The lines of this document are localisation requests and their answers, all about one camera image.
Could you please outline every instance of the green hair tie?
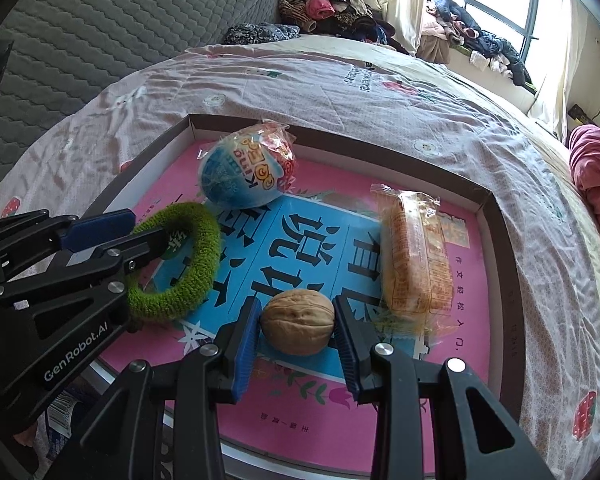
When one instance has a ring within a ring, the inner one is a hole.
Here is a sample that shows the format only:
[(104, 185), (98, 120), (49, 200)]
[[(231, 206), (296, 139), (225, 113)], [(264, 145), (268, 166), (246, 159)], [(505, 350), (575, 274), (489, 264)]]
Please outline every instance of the green hair tie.
[(220, 226), (211, 212), (197, 202), (171, 204), (133, 230), (140, 233), (156, 227), (167, 232), (182, 231), (193, 242), (191, 266), (184, 276), (164, 292), (147, 294), (138, 285), (138, 272), (127, 278), (132, 316), (142, 320), (171, 320), (200, 306), (214, 284), (220, 264)]

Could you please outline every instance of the plastic bread wrapper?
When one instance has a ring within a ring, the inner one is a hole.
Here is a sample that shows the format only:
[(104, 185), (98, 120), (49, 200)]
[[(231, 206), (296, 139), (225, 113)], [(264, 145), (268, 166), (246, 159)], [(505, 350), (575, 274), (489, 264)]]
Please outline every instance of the plastic bread wrapper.
[(381, 219), (382, 296), (374, 321), (394, 337), (436, 338), (458, 328), (451, 317), (454, 284), (437, 212), (440, 199), (373, 184)]
[(289, 191), (298, 162), (287, 129), (263, 120), (202, 146), (198, 182), (206, 198), (222, 209), (246, 209)]

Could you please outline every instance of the blue rectangle with chinese characters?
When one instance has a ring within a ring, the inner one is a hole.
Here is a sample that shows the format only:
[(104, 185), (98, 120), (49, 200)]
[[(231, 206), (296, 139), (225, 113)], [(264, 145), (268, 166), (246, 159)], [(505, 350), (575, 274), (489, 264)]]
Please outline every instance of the blue rectangle with chinese characters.
[[(247, 296), (256, 295), (264, 306), (291, 288), (311, 288), (330, 299), (344, 294), (357, 319), (376, 317), (381, 299), (376, 220), (285, 195), (261, 208), (219, 212), (218, 221), (220, 270), (207, 300), (187, 316), (191, 325), (215, 334), (221, 325), (237, 319)], [(152, 277), (157, 291), (172, 286), (182, 275), (191, 247), (191, 240), (184, 240), (177, 256), (162, 263)], [(414, 348), (420, 345), (413, 339), (392, 342), (419, 357)], [(295, 368), (343, 377), (338, 352), (331, 344), (315, 356), (297, 357), (278, 352), (261, 337), (259, 351)]]

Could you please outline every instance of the barcode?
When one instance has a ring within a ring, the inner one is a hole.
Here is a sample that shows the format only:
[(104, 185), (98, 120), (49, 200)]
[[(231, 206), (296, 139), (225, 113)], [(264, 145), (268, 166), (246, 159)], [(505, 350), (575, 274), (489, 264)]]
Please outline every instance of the barcode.
[(71, 438), (71, 416), (78, 400), (68, 393), (58, 395), (46, 409), (49, 427), (67, 438)]

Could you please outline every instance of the gray quilted headboard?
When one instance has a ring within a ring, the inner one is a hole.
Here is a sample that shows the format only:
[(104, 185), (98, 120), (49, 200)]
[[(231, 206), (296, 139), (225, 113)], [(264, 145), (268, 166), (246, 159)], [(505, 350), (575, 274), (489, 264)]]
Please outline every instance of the gray quilted headboard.
[(22, 153), (109, 84), (232, 25), (273, 22), (277, 0), (20, 0), (0, 86), (0, 181)]

